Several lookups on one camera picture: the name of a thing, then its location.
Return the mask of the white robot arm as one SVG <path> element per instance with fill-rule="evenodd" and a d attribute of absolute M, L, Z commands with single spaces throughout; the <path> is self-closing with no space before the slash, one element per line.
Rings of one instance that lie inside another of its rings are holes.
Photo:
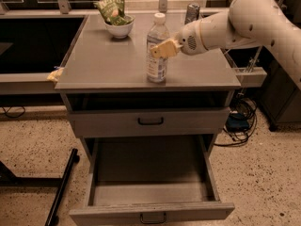
<path fill-rule="evenodd" d="M 275 0 L 232 0 L 228 10 L 184 25 L 150 52 L 160 58 L 256 46 L 265 47 L 301 89 L 301 29 L 285 17 Z"/>

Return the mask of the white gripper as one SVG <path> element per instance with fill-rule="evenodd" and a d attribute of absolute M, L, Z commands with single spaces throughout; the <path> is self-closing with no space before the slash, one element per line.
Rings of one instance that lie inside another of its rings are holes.
<path fill-rule="evenodd" d="M 193 56 L 203 54 L 208 51 L 200 32 L 201 20 L 184 25 L 178 34 L 177 40 L 168 39 L 154 45 L 150 53 L 154 58 L 169 58 L 176 56 L 180 51 Z"/>

